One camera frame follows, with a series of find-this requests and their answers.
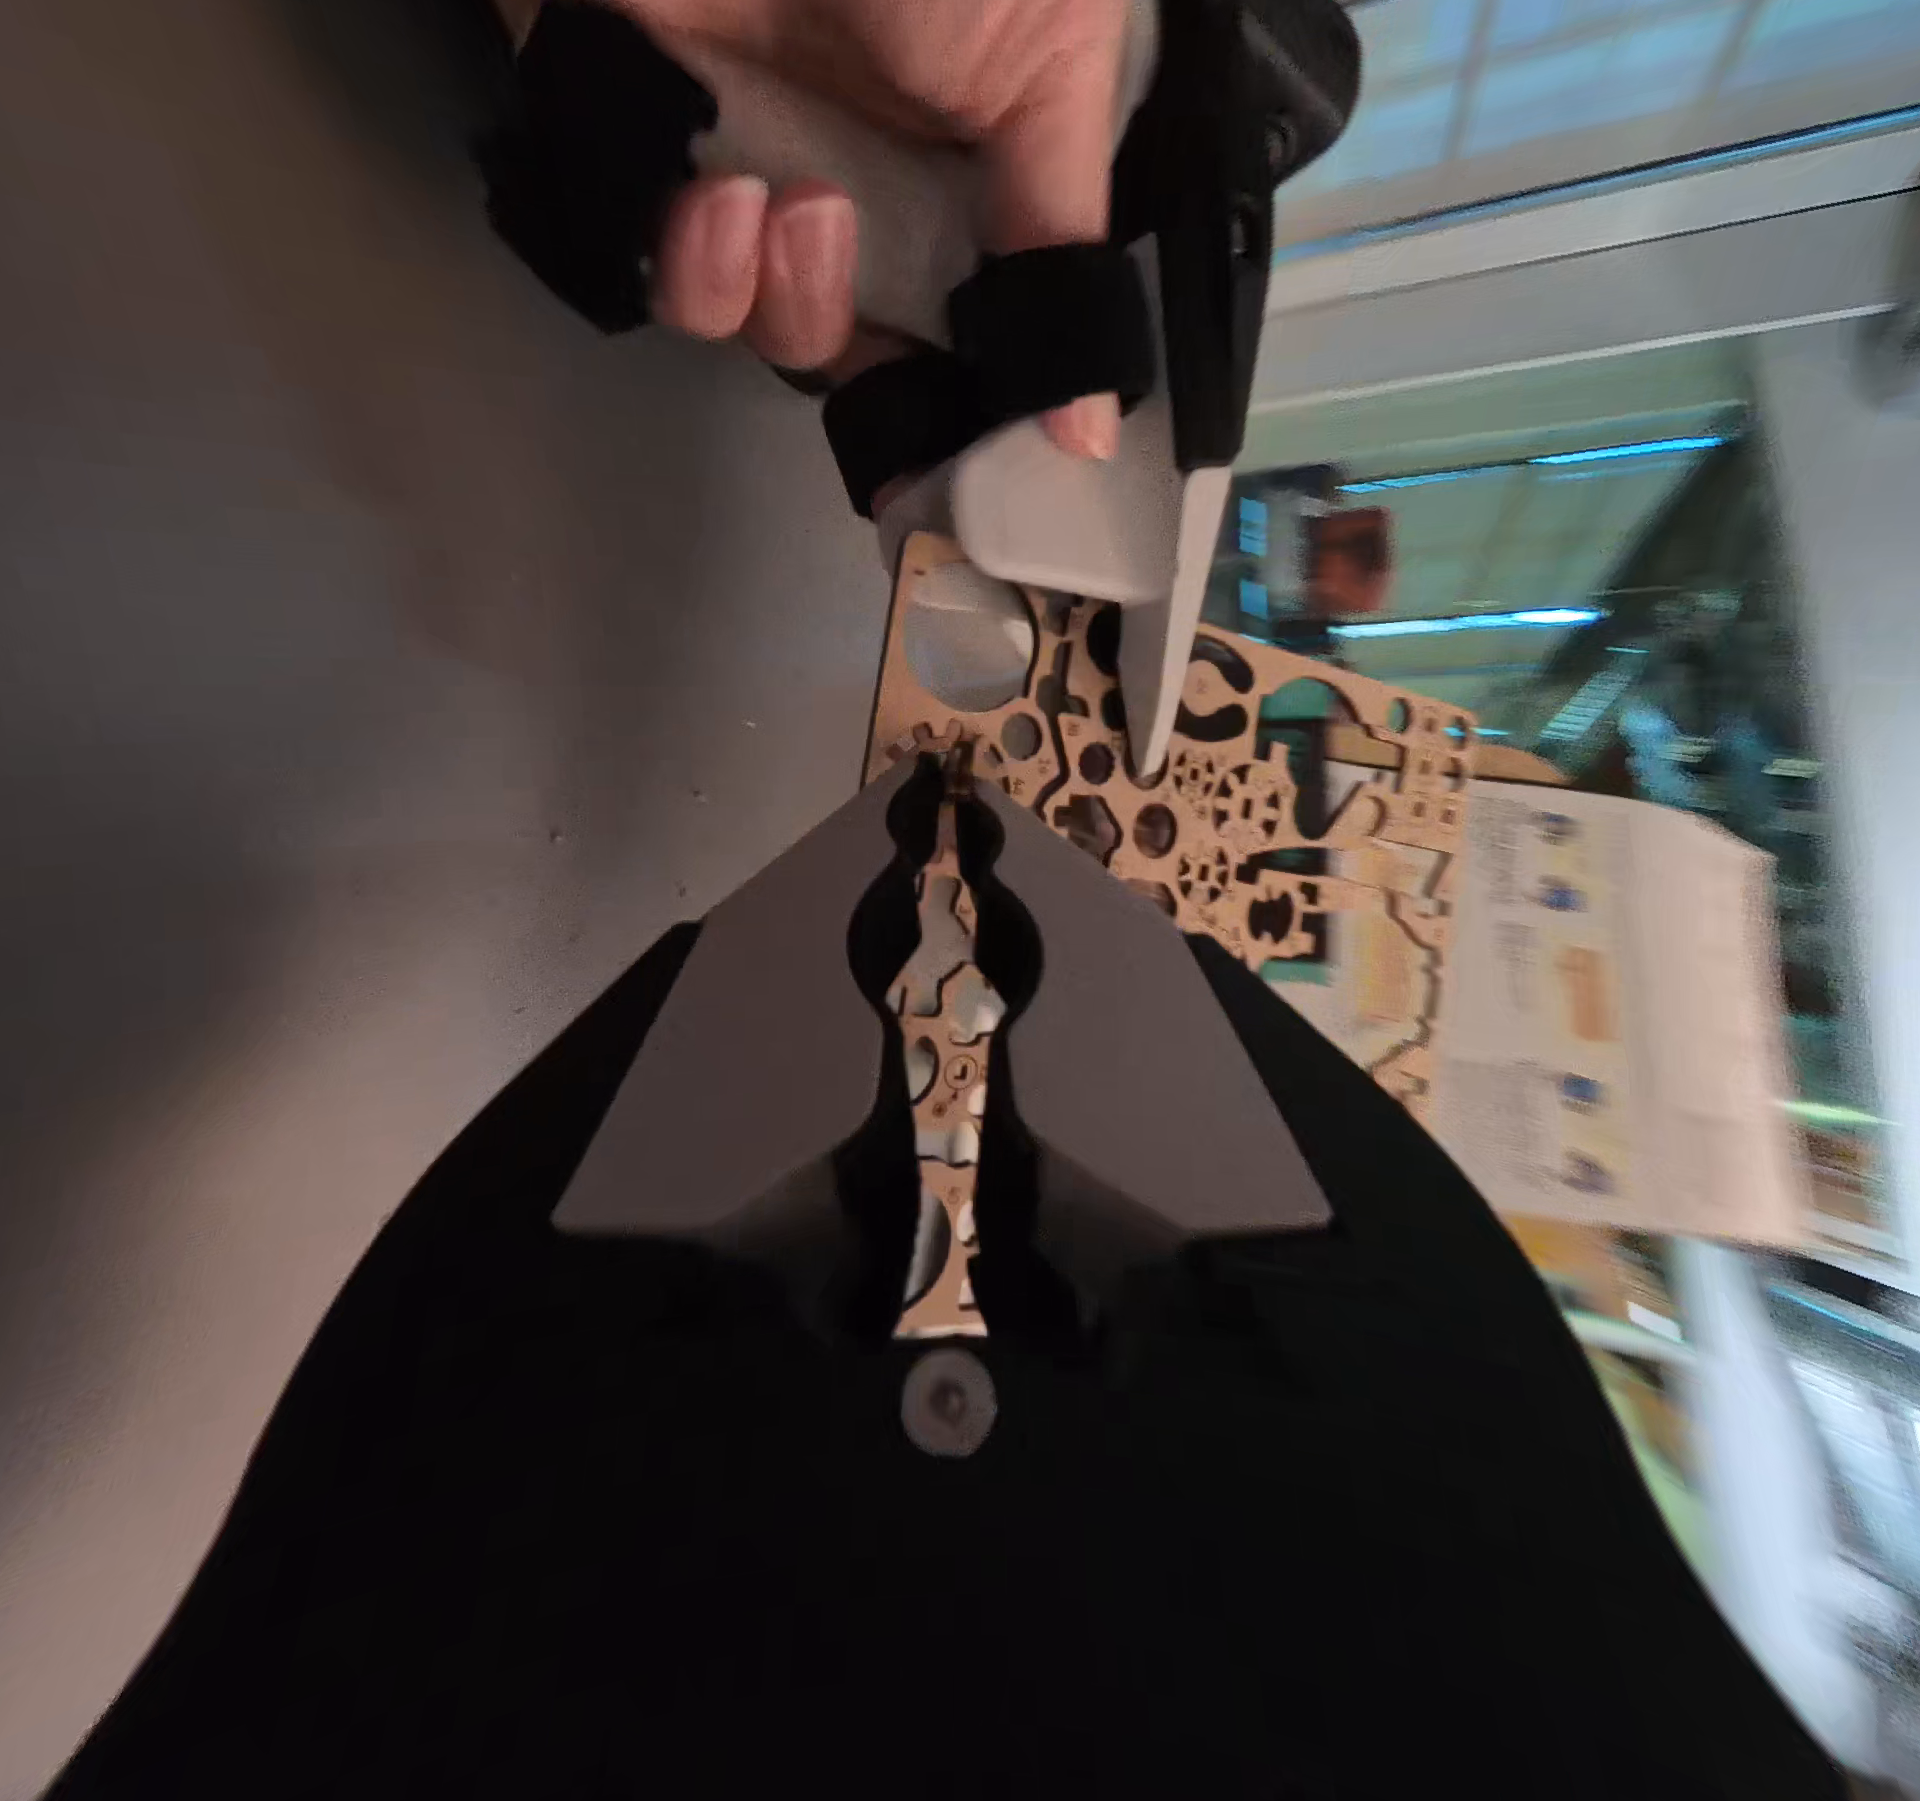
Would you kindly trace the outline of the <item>person's left hand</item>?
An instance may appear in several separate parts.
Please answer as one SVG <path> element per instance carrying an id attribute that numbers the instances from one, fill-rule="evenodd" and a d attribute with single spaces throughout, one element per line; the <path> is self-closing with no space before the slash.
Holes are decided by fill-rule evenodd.
<path id="1" fill-rule="evenodd" d="M 898 134 L 972 147 L 994 255 L 1109 234 L 1129 0 L 602 0 L 668 53 L 691 45 L 813 86 Z M 539 0 L 492 0 L 514 40 Z M 668 329 L 846 374 L 881 355 L 853 304 L 855 203 L 822 179 L 722 175 L 668 205 L 648 279 Z"/>

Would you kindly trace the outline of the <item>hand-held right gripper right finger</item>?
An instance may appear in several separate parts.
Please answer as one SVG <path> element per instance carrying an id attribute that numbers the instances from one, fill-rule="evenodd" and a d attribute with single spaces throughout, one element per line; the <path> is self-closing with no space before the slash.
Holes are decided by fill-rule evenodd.
<path id="1" fill-rule="evenodd" d="M 1176 925 L 993 785 L 954 828 L 1003 1005 L 972 1196 L 989 1333 L 1086 1333 L 1194 1242 L 1325 1231 L 1332 1202 Z"/>

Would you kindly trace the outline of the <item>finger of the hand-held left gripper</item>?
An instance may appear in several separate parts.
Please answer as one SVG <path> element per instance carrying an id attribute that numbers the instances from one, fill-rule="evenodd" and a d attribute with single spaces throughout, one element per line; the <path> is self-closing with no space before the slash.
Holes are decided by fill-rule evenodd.
<path id="1" fill-rule="evenodd" d="M 1230 479 L 1230 468 L 1176 463 L 1166 397 L 1120 422 L 1111 462 L 1069 456 L 1038 422 L 1014 422 L 951 470 L 954 538 L 972 565 L 1120 607 L 1117 677 L 1139 778 L 1166 760 Z"/>

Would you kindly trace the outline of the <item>instruction sign board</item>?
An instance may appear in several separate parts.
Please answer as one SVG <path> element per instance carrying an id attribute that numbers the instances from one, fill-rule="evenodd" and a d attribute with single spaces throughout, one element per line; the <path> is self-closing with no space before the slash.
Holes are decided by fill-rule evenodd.
<path id="1" fill-rule="evenodd" d="M 1500 1212 L 1790 1251 L 1770 853 L 1692 812 L 1476 781 L 1431 1125 Z"/>

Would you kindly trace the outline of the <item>laser-cut wooden parts sheet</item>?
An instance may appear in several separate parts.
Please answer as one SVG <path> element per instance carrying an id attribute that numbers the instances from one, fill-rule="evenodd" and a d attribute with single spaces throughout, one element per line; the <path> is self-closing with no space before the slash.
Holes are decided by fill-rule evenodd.
<path id="1" fill-rule="evenodd" d="M 954 808 L 979 784 L 1155 903 L 1197 948 L 1332 1001 L 1332 1038 L 1428 1120 L 1467 799 L 1471 718 L 1443 703 L 1219 627 L 1192 641 L 1161 768 L 1129 771 L 1120 611 L 1006 590 L 912 536 L 886 618 L 866 781 L 917 753 L 943 806 L 915 881 L 923 948 L 888 1009 L 923 1217 L 898 1336 L 976 1351 L 975 1182 L 1003 1005 L 975 949 Z"/>

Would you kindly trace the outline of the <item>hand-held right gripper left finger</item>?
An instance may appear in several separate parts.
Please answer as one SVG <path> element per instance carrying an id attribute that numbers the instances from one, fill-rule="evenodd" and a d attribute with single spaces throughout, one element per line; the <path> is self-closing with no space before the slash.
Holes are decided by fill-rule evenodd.
<path id="1" fill-rule="evenodd" d="M 900 1029 L 943 766 L 902 760 L 697 925 L 550 1215 L 775 1274 L 831 1333 L 894 1336 L 921 1219 Z"/>

